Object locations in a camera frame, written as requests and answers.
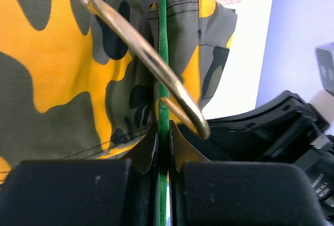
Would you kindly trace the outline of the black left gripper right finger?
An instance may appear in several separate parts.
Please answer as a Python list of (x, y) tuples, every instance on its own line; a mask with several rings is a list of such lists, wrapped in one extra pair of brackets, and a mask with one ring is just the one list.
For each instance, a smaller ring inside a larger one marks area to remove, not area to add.
[(300, 168), (210, 161), (174, 122), (169, 140), (172, 225), (326, 225)]

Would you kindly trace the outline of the camouflage yellow green trousers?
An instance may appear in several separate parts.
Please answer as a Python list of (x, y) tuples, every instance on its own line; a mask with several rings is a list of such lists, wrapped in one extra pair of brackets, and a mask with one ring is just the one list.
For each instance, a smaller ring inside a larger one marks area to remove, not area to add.
[[(158, 47), (159, 0), (103, 0)], [(158, 83), (76, 0), (1, 0), (1, 181), (20, 162), (107, 159), (158, 116)]]

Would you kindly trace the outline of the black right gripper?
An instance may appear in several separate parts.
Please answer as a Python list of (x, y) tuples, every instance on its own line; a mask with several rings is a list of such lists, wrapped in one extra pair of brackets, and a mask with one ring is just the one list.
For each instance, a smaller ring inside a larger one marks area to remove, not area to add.
[(199, 139), (186, 126), (182, 135), (211, 161), (292, 163), (310, 178), (333, 178), (333, 97), (318, 92), (309, 101), (284, 91), (246, 113), (208, 121), (211, 134)]

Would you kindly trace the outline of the green clothes hanger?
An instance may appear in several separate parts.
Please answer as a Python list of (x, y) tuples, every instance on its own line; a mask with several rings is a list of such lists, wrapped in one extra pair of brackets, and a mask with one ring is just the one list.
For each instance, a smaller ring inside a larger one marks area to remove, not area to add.
[(209, 125), (180, 79), (169, 67), (166, 0), (159, 0), (158, 49), (155, 50), (138, 31), (103, 0), (77, 0), (100, 17), (135, 52), (159, 81), (158, 86), (158, 183), (156, 225), (166, 225), (168, 179), (168, 132), (170, 113), (201, 139), (210, 136)]

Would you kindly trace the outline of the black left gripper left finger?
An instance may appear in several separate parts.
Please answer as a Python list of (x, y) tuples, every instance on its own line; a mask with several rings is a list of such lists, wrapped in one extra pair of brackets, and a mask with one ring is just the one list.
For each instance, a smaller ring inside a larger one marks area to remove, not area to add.
[(23, 161), (1, 188), (1, 225), (156, 225), (157, 127), (112, 160)]

